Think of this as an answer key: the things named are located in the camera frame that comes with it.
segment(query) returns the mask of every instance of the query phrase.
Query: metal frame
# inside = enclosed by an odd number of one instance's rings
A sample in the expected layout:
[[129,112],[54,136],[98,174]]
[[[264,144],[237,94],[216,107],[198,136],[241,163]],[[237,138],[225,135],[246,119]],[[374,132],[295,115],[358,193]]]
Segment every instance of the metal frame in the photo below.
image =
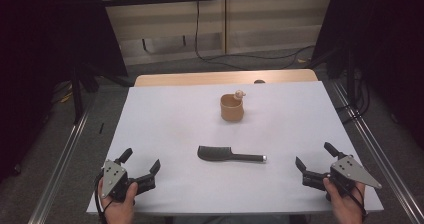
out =
[[54,198],[56,197],[56,194],[59,191],[60,183],[62,182],[62,179],[65,176],[65,171],[72,158],[72,153],[74,152],[75,147],[78,144],[78,140],[81,136],[81,133],[84,130],[85,123],[88,119],[88,114],[93,109],[94,100],[96,96],[96,93],[91,95],[85,112],[81,116],[79,122],[72,128],[71,134],[69,135],[68,141],[66,142],[62,155],[60,156],[56,167],[53,170],[50,180],[47,186],[45,187],[44,192],[37,203],[37,206],[32,212],[28,224],[42,224],[46,221]]
[[[347,92],[343,85],[340,83],[340,81],[332,82],[332,84],[343,105],[347,106],[349,104],[349,100],[346,96]],[[401,177],[397,174],[396,170],[393,168],[388,157],[386,154],[384,154],[383,149],[380,147],[380,144],[375,139],[364,119],[362,119],[362,117],[358,117],[359,113],[356,109],[351,107],[347,108],[351,118],[357,117],[353,119],[353,122],[358,129],[359,134],[364,139],[369,151],[374,157],[374,160],[380,167],[383,175],[386,177],[387,182],[391,186],[400,204],[405,209],[405,212],[409,216],[411,223],[424,223],[423,212],[417,204],[414,196],[406,184],[402,181]]]

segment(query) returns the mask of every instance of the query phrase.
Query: small figurine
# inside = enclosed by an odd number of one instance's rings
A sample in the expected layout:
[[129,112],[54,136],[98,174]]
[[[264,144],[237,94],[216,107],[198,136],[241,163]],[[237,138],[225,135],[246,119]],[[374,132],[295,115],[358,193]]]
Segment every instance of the small figurine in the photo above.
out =
[[246,93],[244,93],[242,90],[237,90],[234,94],[234,99],[236,99],[237,101],[241,101],[244,96],[246,96]]

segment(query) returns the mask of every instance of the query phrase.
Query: brown cup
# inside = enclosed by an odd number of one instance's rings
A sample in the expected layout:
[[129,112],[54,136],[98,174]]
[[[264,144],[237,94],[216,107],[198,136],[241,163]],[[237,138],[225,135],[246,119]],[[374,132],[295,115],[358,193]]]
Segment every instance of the brown cup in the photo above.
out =
[[238,122],[243,119],[243,101],[234,99],[234,94],[225,94],[221,97],[221,117],[229,122]]

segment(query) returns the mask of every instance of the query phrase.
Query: white tabletop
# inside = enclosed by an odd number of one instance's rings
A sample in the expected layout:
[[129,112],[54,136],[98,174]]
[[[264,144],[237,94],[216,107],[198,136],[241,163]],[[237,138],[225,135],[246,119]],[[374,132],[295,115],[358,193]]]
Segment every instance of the white tabletop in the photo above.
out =
[[[245,115],[228,123],[221,95],[243,90]],[[127,148],[129,177],[160,159],[156,189],[136,197],[135,211],[155,215],[293,214],[330,211],[325,192],[302,185],[298,156],[308,170],[328,172],[330,142],[360,162],[321,82],[131,88],[108,159]],[[207,162],[197,148],[230,146],[234,153],[267,155],[265,164]],[[383,210],[367,187],[365,207]],[[96,212],[94,199],[87,212]]]

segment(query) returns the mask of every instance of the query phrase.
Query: human hand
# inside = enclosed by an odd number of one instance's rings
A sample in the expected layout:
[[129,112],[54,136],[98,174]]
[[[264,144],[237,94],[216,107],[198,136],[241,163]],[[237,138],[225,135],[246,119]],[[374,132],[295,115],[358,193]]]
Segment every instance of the human hand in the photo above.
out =
[[[100,179],[98,193],[102,193],[103,178]],[[132,183],[127,190],[124,202],[114,202],[110,196],[100,198],[101,205],[108,224],[131,224],[134,218],[134,198],[138,185]]]
[[[333,206],[333,213],[340,224],[361,224],[362,223],[362,210],[352,200],[351,197],[341,197],[337,191],[337,187],[330,182],[328,178],[323,180],[325,189],[331,196],[331,205]],[[352,195],[361,203],[362,196],[365,195],[365,185],[357,182],[356,188],[353,188]]]

